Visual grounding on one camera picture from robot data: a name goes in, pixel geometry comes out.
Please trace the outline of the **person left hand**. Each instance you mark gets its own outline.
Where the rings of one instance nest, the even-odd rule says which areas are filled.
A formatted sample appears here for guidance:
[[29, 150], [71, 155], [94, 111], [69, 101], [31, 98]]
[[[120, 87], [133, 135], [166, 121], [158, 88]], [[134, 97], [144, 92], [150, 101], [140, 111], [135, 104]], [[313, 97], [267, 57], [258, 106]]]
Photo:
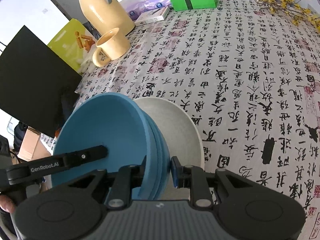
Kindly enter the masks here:
[[0, 206], [3, 211], [8, 213], [13, 213], [16, 209], [14, 202], [5, 195], [0, 195]]

